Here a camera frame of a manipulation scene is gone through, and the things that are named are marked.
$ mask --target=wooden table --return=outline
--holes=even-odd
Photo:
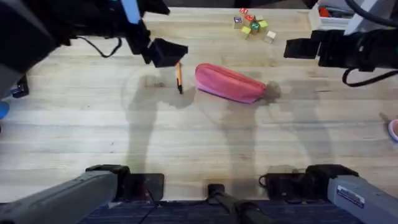
[[[396,78],[348,88],[342,69],[283,58],[287,39],[309,37],[307,11],[251,10],[277,33],[269,45],[238,37],[236,9],[171,10],[168,17],[148,14],[146,22],[152,37],[189,46],[182,60],[185,94],[177,91],[175,68],[145,65],[126,43],[109,59],[82,40],[58,49],[32,69],[31,94],[8,100],[0,201],[62,183],[95,164],[165,174],[164,199],[203,198],[214,182],[237,197],[258,198],[257,178],[270,168],[322,163],[346,165],[398,196],[398,151],[383,120],[398,113]],[[105,52],[116,44],[92,39]],[[282,98],[243,105],[197,91],[195,67],[205,62],[276,81]]]

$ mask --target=yellow block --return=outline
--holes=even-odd
[[[250,34],[251,29],[248,27],[242,27],[241,31],[245,34]]]
[[[259,21],[258,24],[260,25],[259,32],[265,32],[267,30],[268,23],[266,21]]]

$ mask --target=blue object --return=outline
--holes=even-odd
[[[10,105],[6,102],[0,102],[0,119],[3,119],[8,111],[10,110]]]
[[[126,13],[127,20],[132,24],[138,24],[141,20],[137,0],[122,0],[124,12]]]

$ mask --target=pencil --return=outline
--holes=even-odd
[[[180,94],[182,94],[182,74],[181,74],[181,63],[180,62],[177,63],[177,88],[178,88]]]

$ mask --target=pink pouch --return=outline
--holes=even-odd
[[[203,63],[195,71],[197,88],[241,103],[253,103],[263,97],[266,85],[229,69]]]

